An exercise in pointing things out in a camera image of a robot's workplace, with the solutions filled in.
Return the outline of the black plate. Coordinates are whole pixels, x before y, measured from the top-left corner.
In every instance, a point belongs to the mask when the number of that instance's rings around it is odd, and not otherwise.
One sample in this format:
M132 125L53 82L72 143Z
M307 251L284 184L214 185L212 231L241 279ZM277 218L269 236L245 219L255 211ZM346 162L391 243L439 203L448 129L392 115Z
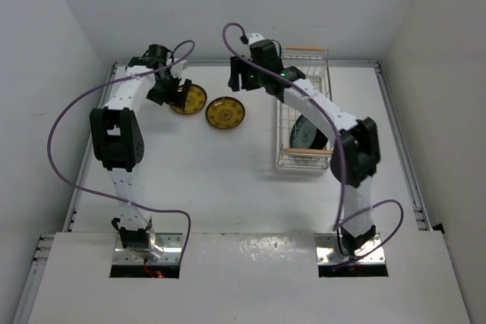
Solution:
M320 130L316 130L314 140L311 144L311 149L318 149L318 150L326 149L327 143L328 143L327 137Z

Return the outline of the blue green patterned plate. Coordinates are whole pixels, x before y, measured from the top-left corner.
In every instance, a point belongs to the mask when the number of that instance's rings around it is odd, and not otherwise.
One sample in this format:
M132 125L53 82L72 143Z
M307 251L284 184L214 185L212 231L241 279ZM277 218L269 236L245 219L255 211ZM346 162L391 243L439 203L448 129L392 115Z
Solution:
M317 128L303 115L300 115L290 133L289 145L296 149L310 149L314 145Z

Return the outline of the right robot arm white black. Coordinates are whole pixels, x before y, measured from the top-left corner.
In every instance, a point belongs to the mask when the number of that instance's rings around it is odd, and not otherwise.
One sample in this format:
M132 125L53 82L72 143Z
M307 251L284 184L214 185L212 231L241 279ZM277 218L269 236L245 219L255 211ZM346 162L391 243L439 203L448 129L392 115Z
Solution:
M377 125L342 110L294 66L284 67L274 42L259 33L241 36L250 57L231 57L229 87L233 91L263 88L300 112L333 145L330 162L340 182L335 231L344 255L353 257L376 234L371 217L371 182L380 161Z

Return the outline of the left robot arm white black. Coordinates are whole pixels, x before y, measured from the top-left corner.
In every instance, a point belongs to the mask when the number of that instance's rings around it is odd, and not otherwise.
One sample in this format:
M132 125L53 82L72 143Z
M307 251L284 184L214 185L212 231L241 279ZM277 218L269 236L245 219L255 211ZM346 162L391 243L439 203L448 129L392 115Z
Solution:
M137 113L144 100L184 110L191 81L181 80L183 67L172 73L175 60L171 50L152 44L139 57L133 57L114 96L101 108L90 112L93 152L109 173L115 196L121 202L120 214L112 220L122 246L144 261L156 261L163 252L153 230L152 217L138 208L141 197L139 167L144 158L144 139Z

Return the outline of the yellow patterned plate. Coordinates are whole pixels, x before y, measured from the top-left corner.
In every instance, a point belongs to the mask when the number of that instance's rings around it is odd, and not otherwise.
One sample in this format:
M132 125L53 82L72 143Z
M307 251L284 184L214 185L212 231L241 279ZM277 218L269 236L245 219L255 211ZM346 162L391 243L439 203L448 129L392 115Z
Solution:
M205 110L205 118L211 127L227 131L238 127L246 116L242 102L231 96L214 99Z
M207 103L206 90L197 84L192 84L185 100L184 109L171 105L170 109L180 115L195 115L200 112Z

